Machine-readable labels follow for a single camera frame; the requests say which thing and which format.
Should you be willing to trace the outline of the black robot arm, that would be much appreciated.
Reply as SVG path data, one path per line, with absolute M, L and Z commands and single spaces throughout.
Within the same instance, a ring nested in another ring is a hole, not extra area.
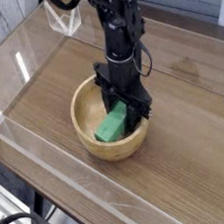
M 61 10 L 73 10 L 81 0 L 50 0 Z M 105 63 L 94 65 L 95 81 L 102 89 L 107 112 L 116 103 L 125 104 L 124 132 L 136 129 L 142 118 L 151 112 L 152 98 L 141 78 L 149 74 L 142 69 L 142 55 L 149 50 L 141 42 L 145 34 L 145 21 L 140 13 L 138 0 L 87 0 L 96 8 L 105 32 Z

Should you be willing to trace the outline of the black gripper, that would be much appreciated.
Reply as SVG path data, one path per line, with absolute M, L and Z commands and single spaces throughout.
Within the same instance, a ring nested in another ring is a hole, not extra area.
M 152 104 L 152 98 L 142 85 L 134 62 L 95 62 L 94 69 L 106 112 L 110 112 L 119 100 L 126 103 L 125 132 L 133 132 L 142 118 L 149 118 Z

